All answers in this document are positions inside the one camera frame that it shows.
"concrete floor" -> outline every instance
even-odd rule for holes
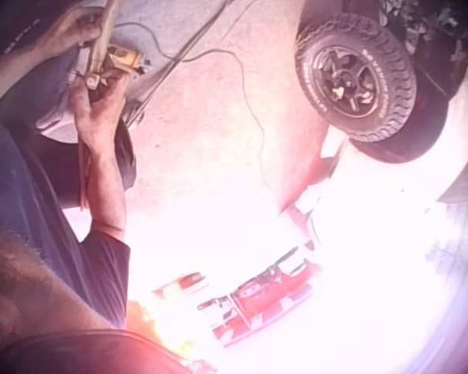
[[[146,24],[173,54],[220,3],[129,0],[118,23]],[[138,178],[127,192],[130,297],[187,271],[229,277],[248,258],[287,245],[278,212],[304,189],[328,131],[294,69],[303,3],[256,0],[226,35],[250,4],[237,0],[190,53],[225,48],[239,56],[264,132],[246,106],[240,67],[228,55],[181,64],[132,131]],[[166,62],[142,30],[124,27],[114,36],[143,50],[153,71]],[[66,213],[83,236],[88,216]]]

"dark shirt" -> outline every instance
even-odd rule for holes
[[[91,308],[125,327],[129,247],[99,231],[78,242],[38,159],[1,125],[0,229],[19,234]]]

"finger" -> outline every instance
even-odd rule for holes
[[[88,98],[88,89],[81,76],[77,76],[71,86],[69,102],[76,121],[84,119],[90,115],[91,106]]]
[[[66,32],[66,44],[69,46],[91,41],[101,35],[101,28],[95,25],[75,26]]]
[[[113,67],[106,68],[102,72],[101,78],[117,80],[117,79],[122,78],[124,73],[125,72],[123,72],[121,69],[115,68],[113,66]]]
[[[130,74],[119,70],[119,76],[114,73],[116,78],[106,78],[108,81],[108,91],[105,94],[105,99],[120,99],[125,97],[126,89],[130,83]]]
[[[104,7],[102,6],[79,6],[75,5],[66,12],[66,19],[75,22],[79,18],[89,16],[102,16]]]

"wire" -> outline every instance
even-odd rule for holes
[[[248,11],[248,9],[250,9],[251,6],[252,6],[255,2],[257,2],[257,1],[258,1],[258,0],[252,0],[252,1],[250,2],[250,4],[248,4],[248,5],[244,8],[244,10],[241,12],[241,14],[239,14],[239,15],[237,16],[237,18],[234,19],[234,22],[232,23],[232,25],[230,26],[230,28],[227,30],[227,32],[225,33],[225,35],[222,37],[222,41],[224,41],[224,39],[227,38],[227,36],[228,36],[228,35],[230,34],[230,32],[232,31],[232,29],[233,29],[233,28],[237,25],[237,23],[239,22],[239,20],[243,18],[243,16],[244,16],[245,13]]]
[[[257,0],[253,0],[246,8],[245,8],[245,11],[242,13],[244,14],[248,8],[255,3],[255,1]],[[238,17],[235,21],[235,23],[237,23],[239,21],[240,17]],[[239,58],[239,56],[234,52],[234,51],[229,51],[229,50],[226,50],[226,49],[220,49],[220,48],[212,48],[212,49],[209,49],[207,51],[204,51],[200,54],[198,54],[197,56],[194,56],[192,58],[183,58],[183,59],[178,59],[177,57],[172,57],[166,53],[163,52],[163,50],[161,49],[161,45],[159,44],[159,40],[158,38],[156,37],[156,34],[154,33],[154,31],[149,28],[148,26],[142,24],[142,23],[138,23],[138,22],[125,22],[125,23],[119,23],[117,25],[115,25],[115,28],[120,28],[120,27],[125,27],[125,26],[136,26],[136,27],[139,27],[141,28],[142,30],[145,30],[146,32],[148,32],[152,39],[153,39],[153,42],[155,44],[155,47],[158,51],[158,53],[163,56],[164,58],[167,58],[168,60],[172,61],[172,62],[175,62],[175,63],[180,63],[180,62],[195,62],[197,60],[199,60],[200,58],[203,58],[207,55],[212,55],[212,54],[224,54],[224,55],[229,55],[231,57],[233,57],[239,68],[240,68],[240,71],[241,71],[241,80],[242,80],[242,88],[243,88],[243,97],[244,97],[244,100],[245,100],[245,103],[246,103],[246,106],[248,107],[248,110],[250,111],[250,114],[251,114],[251,117],[253,118],[253,120],[255,121],[255,123],[257,124],[258,128],[260,129],[261,131],[261,134],[262,134],[262,140],[261,140],[261,148],[260,148],[260,153],[258,155],[259,157],[259,162],[260,162],[260,171],[261,171],[261,177],[262,179],[264,180],[264,184],[272,191],[272,193],[275,195],[275,191],[274,189],[271,187],[271,185],[268,183],[268,180],[265,176],[265,172],[264,172],[264,165],[263,165],[263,156],[264,156],[264,148],[265,148],[265,128],[262,126],[260,120],[258,119],[257,115],[255,114],[255,111],[250,103],[250,99],[248,98],[248,93],[246,91],[246,75],[245,75],[245,70],[244,70],[244,64],[243,62],[241,61],[241,59]]]

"tire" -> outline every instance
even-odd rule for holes
[[[330,81],[322,77],[328,74],[329,79],[330,73],[325,70],[333,53],[335,57],[339,53],[348,55],[339,58],[344,69],[337,69],[336,60],[332,60],[332,73],[338,74],[339,83],[332,75],[334,88],[330,88]],[[360,73],[352,72],[350,66],[354,61],[365,66]],[[295,63],[308,100],[325,120],[351,139],[361,142],[386,139],[402,128],[413,110],[417,81],[410,57],[397,38],[372,19],[339,13],[310,24],[296,39]],[[355,91],[345,88],[344,82],[351,84]],[[363,87],[364,91],[366,85],[367,93],[356,98],[353,105],[363,110],[344,109],[346,96],[353,95],[350,92],[358,94],[357,87]],[[373,104],[365,104],[371,96]]]

